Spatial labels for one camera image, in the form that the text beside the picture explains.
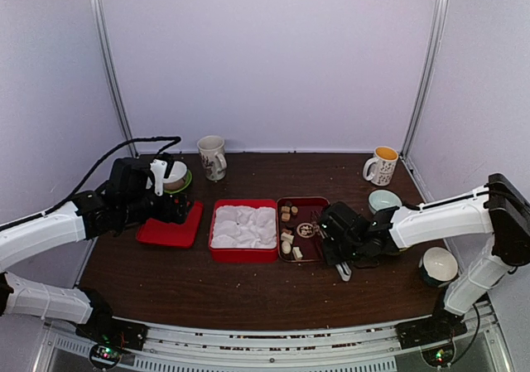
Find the red chocolate tray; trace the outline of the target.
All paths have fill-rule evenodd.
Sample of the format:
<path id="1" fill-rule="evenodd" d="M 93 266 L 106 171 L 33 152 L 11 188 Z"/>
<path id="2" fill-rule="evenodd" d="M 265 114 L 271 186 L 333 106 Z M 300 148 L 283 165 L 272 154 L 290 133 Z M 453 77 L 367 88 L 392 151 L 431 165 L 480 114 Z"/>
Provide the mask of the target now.
<path id="1" fill-rule="evenodd" d="M 277 200 L 278 258 L 286 263 L 322 263 L 323 238 L 318 219 L 330 202 L 320 196 Z"/>

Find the red tin box base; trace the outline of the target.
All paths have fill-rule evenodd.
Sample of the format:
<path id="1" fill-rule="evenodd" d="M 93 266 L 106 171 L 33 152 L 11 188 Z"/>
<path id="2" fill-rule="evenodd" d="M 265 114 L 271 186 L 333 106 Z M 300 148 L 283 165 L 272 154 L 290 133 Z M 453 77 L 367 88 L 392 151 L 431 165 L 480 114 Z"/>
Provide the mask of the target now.
<path id="1" fill-rule="evenodd" d="M 277 203 L 270 199 L 218 200 L 209 250 L 219 263 L 273 263 L 278 258 Z"/>

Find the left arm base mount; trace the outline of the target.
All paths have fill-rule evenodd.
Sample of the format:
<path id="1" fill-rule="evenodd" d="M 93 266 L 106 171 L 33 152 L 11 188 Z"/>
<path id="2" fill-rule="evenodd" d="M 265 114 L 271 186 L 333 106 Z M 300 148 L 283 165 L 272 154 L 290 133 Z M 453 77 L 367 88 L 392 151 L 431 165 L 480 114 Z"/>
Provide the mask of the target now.
<path id="1" fill-rule="evenodd" d="M 112 319 L 100 326 L 75 324 L 75 334 L 114 350 L 142 350 L 148 327 L 141 323 Z"/>

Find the red tin lid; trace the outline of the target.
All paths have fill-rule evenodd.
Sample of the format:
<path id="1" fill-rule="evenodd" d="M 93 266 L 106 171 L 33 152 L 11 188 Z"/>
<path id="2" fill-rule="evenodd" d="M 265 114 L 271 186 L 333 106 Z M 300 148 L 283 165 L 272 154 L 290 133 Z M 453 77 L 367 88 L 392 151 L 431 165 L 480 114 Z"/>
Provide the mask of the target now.
<path id="1" fill-rule="evenodd" d="M 197 201 L 181 225 L 149 219 L 138 230 L 136 240 L 140 244 L 189 249 L 195 242 L 203 211 L 204 204 Z"/>

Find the metal serving tongs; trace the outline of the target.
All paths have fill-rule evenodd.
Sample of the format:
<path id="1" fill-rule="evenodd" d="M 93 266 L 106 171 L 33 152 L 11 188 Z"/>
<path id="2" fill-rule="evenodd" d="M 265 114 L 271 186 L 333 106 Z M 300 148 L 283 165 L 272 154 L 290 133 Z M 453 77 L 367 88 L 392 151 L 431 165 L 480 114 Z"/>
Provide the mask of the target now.
<path id="1" fill-rule="evenodd" d="M 343 282 L 352 277 L 352 270 L 341 250 L 345 238 L 345 225 L 340 217 L 328 206 L 317 219 L 316 228 L 321 236 L 322 258 L 328 266 L 334 267 Z"/>

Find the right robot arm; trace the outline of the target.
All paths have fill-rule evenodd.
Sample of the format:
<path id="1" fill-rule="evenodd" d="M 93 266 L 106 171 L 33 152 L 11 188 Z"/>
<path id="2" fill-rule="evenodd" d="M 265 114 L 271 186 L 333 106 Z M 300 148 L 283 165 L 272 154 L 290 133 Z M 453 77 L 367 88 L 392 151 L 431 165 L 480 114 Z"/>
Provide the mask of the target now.
<path id="1" fill-rule="evenodd" d="M 462 195 L 385 208 L 370 220 L 335 202 L 323 210 L 318 226 L 329 265 L 398 254 L 436 239 L 486 235 L 475 261 L 446 289 L 441 309 L 425 321 L 425 333 L 436 341 L 504 275 L 529 263 L 529 202 L 501 173 Z"/>

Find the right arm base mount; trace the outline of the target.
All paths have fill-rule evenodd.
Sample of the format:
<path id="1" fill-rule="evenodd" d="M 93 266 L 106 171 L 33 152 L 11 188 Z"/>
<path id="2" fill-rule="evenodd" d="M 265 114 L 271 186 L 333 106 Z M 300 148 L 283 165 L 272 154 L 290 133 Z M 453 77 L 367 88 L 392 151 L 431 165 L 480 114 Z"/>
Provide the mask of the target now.
<path id="1" fill-rule="evenodd" d="M 448 341 L 468 331 L 464 322 L 441 321 L 430 317 L 401 322 L 395 329 L 403 350 Z"/>

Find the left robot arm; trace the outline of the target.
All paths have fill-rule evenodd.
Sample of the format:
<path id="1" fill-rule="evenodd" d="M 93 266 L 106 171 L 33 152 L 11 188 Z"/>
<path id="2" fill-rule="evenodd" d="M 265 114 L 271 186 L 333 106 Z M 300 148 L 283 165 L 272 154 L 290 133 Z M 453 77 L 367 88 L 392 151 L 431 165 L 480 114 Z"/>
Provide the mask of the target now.
<path id="1" fill-rule="evenodd" d="M 146 192 L 137 199 L 113 203 L 107 196 L 85 191 L 57 210 L 28 216 L 1 229 L 1 314 L 25 314 L 86 325 L 102 342 L 119 333 L 111 307 L 96 291 L 34 282 L 8 269 L 30 257 L 65 244 L 120 235 L 149 219 L 183 224 L 193 202 L 186 195 Z"/>

